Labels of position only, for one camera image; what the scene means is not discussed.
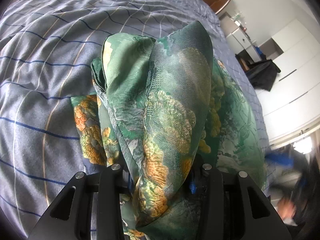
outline metal screw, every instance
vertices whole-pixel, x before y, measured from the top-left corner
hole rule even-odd
[[[248,173],[246,173],[245,171],[239,171],[239,176],[241,178],[246,178],[248,176]]]
[[[76,173],[76,179],[81,179],[84,176],[84,172],[83,171],[79,171]]]
[[[111,166],[111,169],[113,169],[114,171],[117,171],[121,168],[121,165],[118,163],[115,163]]]
[[[206,171],[211,170],[212,166],[209,163],[205,163],[202,165],[202,168]]]

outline striped bed sheet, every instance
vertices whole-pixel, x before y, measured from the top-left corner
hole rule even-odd
[[[84,171],[70,97],[94,91],[90,64],[107,36],[159,38],[199,20],[239,84],[268,147],[261,105],[202,0],[17,0],[0,20],[0,207],[23,239]],[[92,223],[92,238],[95,238]]]

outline white wardrobe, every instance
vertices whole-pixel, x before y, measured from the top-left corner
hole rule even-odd
[[[270,144],[320,117],[320,44],[298,20],[272,36],[283,50],[270,92],[256,90]]]

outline person's hand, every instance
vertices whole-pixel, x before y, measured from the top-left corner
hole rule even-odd
[[[282,198],[278,202],[278,214],[282,218],[282,220],[286,218],[293,218],[296,208],[292,201],[287,198]]]

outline green garment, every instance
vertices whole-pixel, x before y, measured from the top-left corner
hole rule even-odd
[[[121,196],[121,212],[132,240],[195,238],[201,200],[182,184],[196,154],[263,187],[252,109],[198,21],[158,40],[109,36],[92,76],[95,100],[72,98],[80,142],[90,163],[127,163],[135,191]]]

